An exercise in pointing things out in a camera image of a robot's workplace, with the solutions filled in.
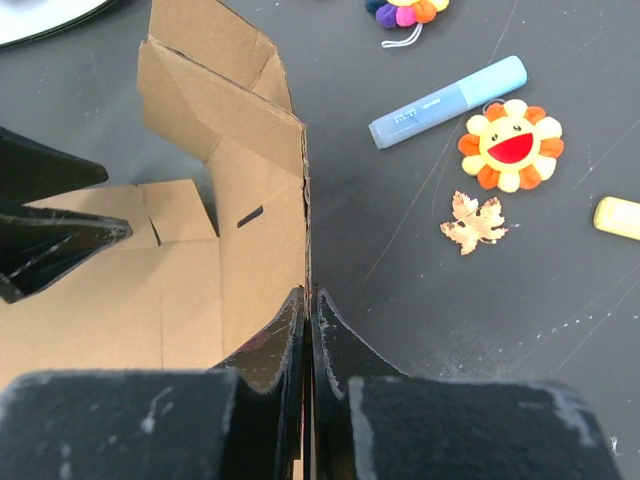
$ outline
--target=cardboard flap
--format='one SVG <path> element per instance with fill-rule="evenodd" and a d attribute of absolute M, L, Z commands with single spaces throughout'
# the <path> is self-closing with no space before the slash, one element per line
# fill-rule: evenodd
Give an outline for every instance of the cardboard flap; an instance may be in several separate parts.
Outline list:
<path fill-rule="evenodd" d="M 140 48 L 138 89 L 145 123 L 201 160 L 225 138 L 303 178 L 295 116 L 152 39 Z"/>
<path fill-rule="evenodd" d="M 160 243 L 216 240 L 193 181 L 152 183 L 140 189 Z"/>
<path fill-rule="evenodd" d="M 191 180 L 80 190 L 34 206 L 124 218 L 133 236 L 32 298 L 0 302 L 0 388 L 32 370 L 222 360 L 220 244 Z"/>
<path fill-rule="evenodd" d="M 217 0 L 155 0 L 149 36 L 291 111 L 276 47 L 266 35 Z"/>
<path fill-rule="evenodd" d="M 221 235 L 225 356 L 273 319 L 292 287 L 305 285 L 306 229 L 300 186 L 290 185 L 259 216 Z"/>
<path fill-rule="evenodd" d="M 215 192 L 221 236 L 238 228 L 283 189 L 298 188 L 299 178 L 235 143 L 221 141 L 207 165 Z"/>

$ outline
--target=cartoon eyes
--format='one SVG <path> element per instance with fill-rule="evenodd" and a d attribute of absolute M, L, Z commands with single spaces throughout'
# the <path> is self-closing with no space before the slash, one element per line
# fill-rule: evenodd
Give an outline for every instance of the cartoon eyes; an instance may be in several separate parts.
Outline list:
<path fill-rule="evenodd" d="M 516 132 L 521 132 L 521 131 L 522 131 L 522 127 L 521 127 L 520 125 L 514 125 L 514 126 L 513 126 L 513 129 L 514 129 Z M 492 142 L 496 142 L 496 141 L 498 141 L 498 134 L 497 134 L 497 133 L 494 133 L 493 135 L 491 135 L 491 141 L 492 141 Z"/>

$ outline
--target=highlighter cap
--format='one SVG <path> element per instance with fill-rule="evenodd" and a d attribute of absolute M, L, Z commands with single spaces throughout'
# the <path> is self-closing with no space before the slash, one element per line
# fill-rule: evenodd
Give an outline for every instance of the highlighter cap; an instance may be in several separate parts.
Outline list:
<path fill-rule="evenodd" d="M 479 107 L 527 83 L 527 69 L 513 55 L 458 82 L 469 108 Z"/>

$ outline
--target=red open mouth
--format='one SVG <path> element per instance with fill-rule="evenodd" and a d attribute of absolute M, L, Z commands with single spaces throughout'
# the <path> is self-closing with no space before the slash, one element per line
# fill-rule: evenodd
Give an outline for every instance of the red open mouth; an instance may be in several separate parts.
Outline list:
<path fill-rule="evenodd" d="M 511 165 L 524 160 L 532 147 L 533 134 L 524 133 L 491 147 L 488 153 L 499 162 Z"/>

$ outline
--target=yellow eraser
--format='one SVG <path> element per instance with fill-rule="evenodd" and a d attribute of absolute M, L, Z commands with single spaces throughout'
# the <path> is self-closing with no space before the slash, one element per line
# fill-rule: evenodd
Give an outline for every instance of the yellow eraser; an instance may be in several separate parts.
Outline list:
<path fill-rule="evenodd" d="M 593 226 L 603 232 L 640 240 L 640 203 L 605 197 L 596 208 Z"/>

